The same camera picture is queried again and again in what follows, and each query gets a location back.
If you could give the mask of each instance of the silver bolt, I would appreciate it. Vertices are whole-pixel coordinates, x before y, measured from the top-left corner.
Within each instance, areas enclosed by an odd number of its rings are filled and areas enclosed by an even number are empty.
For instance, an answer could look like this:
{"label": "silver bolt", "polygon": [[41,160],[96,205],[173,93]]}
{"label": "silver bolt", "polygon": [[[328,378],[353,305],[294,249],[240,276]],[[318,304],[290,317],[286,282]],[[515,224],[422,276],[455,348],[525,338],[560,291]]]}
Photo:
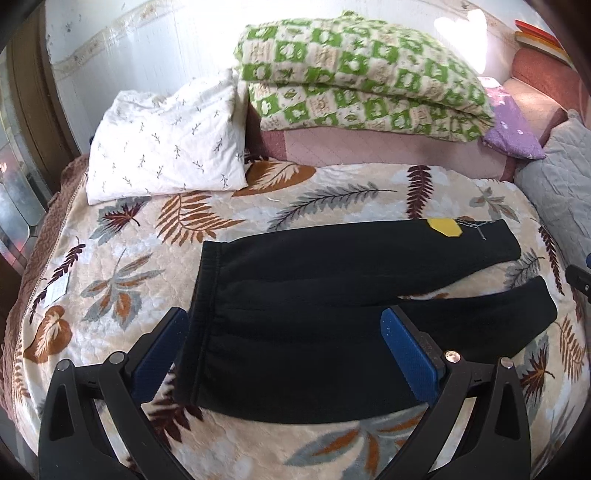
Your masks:
{"label": "silver bolt", "polygon": [[513,360],[505,356],[501,357],[501,365],[505,368],[513,368]]}
{"label": "silver bolt", "polygon": [[63,372],[64,370],[68,370],[68,367],[70,366],[70,361],[67,358],[64,358],[63,360],[60,360],[57,363],[57,369],[60,372]]}
{"label": "silver bolt", "polygon": [[124,359],[125,354],[123,354],[123,352],[115,352],[109,357],[109,362],[111,362],[113,365],[117,365],[120,364]]}
{"label": "silver bolt", "polygon": [[460,358],[462,358],[462,356],[453,350],[448,350],[447,352],[445,352],[445,360],[452,364],[458,363],[460,361]]}

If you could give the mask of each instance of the yellow tag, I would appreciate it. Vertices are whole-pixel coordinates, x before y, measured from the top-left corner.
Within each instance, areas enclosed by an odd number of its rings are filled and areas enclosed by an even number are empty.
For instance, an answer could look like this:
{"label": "yellow tag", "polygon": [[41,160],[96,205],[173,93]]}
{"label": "yellow tag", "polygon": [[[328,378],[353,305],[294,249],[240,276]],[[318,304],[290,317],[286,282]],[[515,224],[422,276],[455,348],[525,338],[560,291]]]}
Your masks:
{"label": "yellow tag", "polygon": [[460,236],[462,229],[453,218],[428,218],[427,223],[433,230],[445,236]]}

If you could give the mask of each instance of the sunlight patch on wall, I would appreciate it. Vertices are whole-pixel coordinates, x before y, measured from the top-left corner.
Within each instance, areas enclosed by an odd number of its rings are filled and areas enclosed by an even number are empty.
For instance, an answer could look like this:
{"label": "sunlight patch on wall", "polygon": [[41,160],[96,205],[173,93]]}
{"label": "sunlight patch on wall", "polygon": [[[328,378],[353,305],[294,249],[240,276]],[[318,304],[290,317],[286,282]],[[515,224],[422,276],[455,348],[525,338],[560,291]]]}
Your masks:
{"label": "sunlight patch on wall", "polygon": [[480,74],[486,67],[486,18],[482,10],[468,12],[468,20],[456,21],[447,17],[437,18],[435,29],[449,41]]}

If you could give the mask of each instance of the purple pillow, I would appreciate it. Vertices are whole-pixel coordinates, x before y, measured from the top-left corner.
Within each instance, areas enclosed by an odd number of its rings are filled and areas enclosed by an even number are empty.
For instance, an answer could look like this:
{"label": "purple pillow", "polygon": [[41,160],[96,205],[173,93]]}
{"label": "purple pillow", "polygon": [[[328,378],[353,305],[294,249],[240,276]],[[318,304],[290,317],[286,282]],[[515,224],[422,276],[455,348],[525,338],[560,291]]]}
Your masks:
{"label": "purple pillow", "polygon": [[493,78],[481,77],[480,81],[496,115],[496,125],[486,133],[482,142],[510,157],[525,160],[545,158],[540,142],[513,97]]}

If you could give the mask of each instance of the white pillowcase with twig print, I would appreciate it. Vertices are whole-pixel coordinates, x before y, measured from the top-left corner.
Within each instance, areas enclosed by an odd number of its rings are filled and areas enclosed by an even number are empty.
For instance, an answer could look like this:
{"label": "white pillowcase with twig print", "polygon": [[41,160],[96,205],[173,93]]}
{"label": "white pillowcase with twig print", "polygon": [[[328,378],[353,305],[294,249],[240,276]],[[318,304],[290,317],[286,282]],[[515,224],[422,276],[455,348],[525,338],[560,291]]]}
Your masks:
{"label": "white pillowcase with twig print", "polygon": [[231,69],[168,98],[120,92],[92,141],[88,203],[245,187],[247,94]]}

